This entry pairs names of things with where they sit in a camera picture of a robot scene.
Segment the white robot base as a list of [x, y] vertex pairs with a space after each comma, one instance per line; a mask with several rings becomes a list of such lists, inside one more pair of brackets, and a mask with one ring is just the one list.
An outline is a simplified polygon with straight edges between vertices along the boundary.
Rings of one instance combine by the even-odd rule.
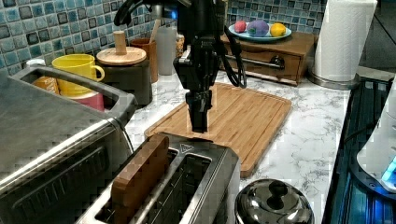
[[352, 92], [349, 169], [368, 192], [395, 199], [395, 80], [363, 77]]

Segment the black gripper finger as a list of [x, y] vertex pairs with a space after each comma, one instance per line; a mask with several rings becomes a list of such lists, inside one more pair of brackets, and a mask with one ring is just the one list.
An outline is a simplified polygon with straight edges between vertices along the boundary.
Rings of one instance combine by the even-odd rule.
[[202, 129], [203, 132], [207, 131], [207, 115], [208, 111], [212, 107], [212, 90], [208, 90], [205, 92], [203, 99], [202, 99]]
[[196, 133], [202, 132], [202, 118], [201, 118], [201, 100], [194, 96], [194, 93], [189, 91], [186, 93], [186, 102], [189, 106], [189, 113], [191, 118], [192, 130]]

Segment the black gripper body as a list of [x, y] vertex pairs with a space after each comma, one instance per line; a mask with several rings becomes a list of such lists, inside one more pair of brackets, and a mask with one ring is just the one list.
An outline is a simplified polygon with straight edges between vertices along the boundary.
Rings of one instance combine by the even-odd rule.
[[216, 40], [211, 36], [194, 38], [173, 65], [184, 89], [195, 92], [208, 91], [219, 70]]

